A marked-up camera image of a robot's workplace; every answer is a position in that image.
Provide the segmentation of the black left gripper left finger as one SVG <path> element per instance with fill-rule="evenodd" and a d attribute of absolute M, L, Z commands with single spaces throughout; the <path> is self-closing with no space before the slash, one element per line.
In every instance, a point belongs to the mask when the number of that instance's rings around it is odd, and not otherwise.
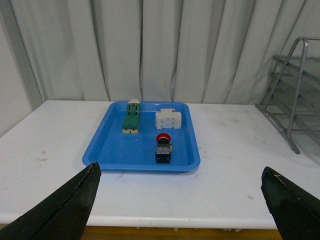
<path fill-rule="evenodd" d="M 101 178 L 91 163 L 51 195 L 0 231 L 2 240 L 79 240 Z"/>

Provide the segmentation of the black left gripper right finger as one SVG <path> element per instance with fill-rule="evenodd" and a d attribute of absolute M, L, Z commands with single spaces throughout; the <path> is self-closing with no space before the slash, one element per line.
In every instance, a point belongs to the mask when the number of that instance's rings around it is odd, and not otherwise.
<path fill-rule="evenodd" d="M 320 200 L 280 173 L 265 167 L 261 191 L 283 240 L 320 238 Z"/>

